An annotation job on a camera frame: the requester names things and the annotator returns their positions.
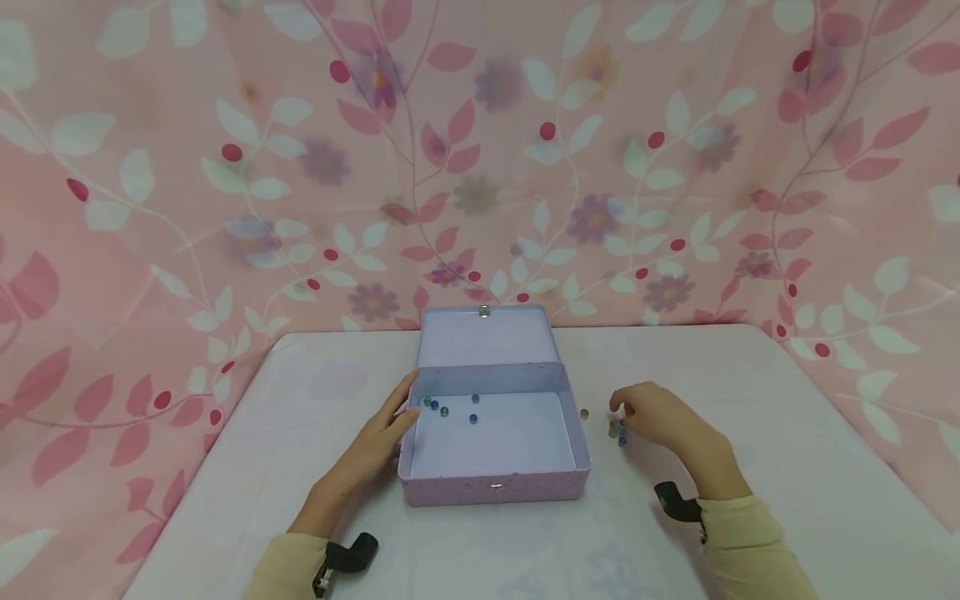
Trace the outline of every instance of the white table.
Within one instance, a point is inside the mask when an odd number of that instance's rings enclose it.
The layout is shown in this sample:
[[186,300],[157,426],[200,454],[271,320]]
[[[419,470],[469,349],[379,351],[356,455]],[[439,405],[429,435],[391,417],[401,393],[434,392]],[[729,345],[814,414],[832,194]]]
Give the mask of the white table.
[[[571,502],[415,509],[386,476],[339,540],[380,540],[334,600],[718,597],[698,527],[662,514],[653,484],[679,462],[607,436],[619,387],[658,381],[732,439],[824,599],[960,598],[946,531],[790,357],[747,325],[555,330],[593,470]],[[412,368],[418,332],[298,333],[268,354],[127,593],[239,598],[267,541]]]

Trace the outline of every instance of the black clip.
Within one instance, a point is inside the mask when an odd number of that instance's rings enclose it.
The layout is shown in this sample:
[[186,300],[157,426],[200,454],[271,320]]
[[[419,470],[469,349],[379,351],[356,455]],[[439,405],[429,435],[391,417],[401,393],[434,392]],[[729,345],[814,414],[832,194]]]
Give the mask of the black clip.
[[677,489],[677,484],[674,482],[658,483],[654,486],[654,492],[657,493],[663,511],[670,518],[683,523],[703,524],[700,518],[702,510],[700,505],[697,504],[697,500],[694,498],[684,500],[684,497],[680,495],[680,490]]
[[326,560],[313,579],[314,597],[324,597],[334,573],[360,573],[367,570],[379,547],[380,543],[367,532],[360,534],[349,549],[329,541],[326,544]]

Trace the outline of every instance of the box lid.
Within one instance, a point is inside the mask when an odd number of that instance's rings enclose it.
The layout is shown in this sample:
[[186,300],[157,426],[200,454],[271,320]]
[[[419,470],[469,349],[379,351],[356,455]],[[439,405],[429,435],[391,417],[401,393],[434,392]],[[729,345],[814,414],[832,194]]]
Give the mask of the box lid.
[[560,354],[542,306],[461,306],[423,313],[418,367],[555,361]]

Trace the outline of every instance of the pink floral backdrop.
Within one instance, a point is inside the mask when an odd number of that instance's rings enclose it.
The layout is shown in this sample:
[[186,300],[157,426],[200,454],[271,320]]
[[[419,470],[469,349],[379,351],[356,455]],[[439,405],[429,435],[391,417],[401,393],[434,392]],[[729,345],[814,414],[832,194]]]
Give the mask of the pink floral backdrop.
[[960,529],[959,12],[6,3],[0,597],[119,597],[280,336],[428,304],[757,324]]

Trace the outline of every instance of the open box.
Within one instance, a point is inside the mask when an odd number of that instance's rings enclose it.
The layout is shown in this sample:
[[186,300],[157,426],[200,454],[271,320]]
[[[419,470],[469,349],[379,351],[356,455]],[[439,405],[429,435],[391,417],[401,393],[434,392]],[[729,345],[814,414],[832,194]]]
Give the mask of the open box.
[[[410,393],[421,413],[403,437],[397,469],[407,502],[580,497],[587,441],[543,308],[436,308],[422,322]],[[423,405],[425,396],[447,410]]]

